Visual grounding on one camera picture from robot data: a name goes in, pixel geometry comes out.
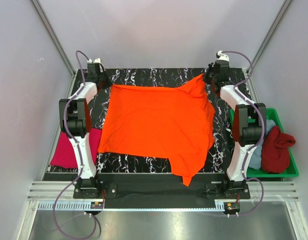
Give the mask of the orange t shirt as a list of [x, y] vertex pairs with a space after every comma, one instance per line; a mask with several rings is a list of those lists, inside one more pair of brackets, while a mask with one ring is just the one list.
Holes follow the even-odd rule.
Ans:
[[189, 186], [214, 144], [214, 114], [202, 74], [174, 88], [114, 84], [98, 152], [167, 159]]

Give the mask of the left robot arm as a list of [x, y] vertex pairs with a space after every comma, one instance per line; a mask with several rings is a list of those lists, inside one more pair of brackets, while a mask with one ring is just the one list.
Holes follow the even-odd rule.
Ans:
[[69, 98], [59, 101], [60, 129], [69, 139], [74, 152], [78, 175], [72, 181], [75, 199], [94, 199], [102, 195], [89, 142], [92, 120], [88, 104], [103, 88], [112, 85], [99, 58], [87, 61], [87, 74]]

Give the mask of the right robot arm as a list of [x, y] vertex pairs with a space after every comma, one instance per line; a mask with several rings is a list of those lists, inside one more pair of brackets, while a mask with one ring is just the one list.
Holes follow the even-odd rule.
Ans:
[[266, 133], [266, 106], [246, 97], [237, 85], [231, 83], [229, 72], [229, 60], [220, 57], [208, 65], [204, 81], [234, 110], [231, 130], [234, 152], [223, 180], [214, 191], [215, 194], [234, 199], [238, 194], [248, 192], [247, 169], [252, 154]]

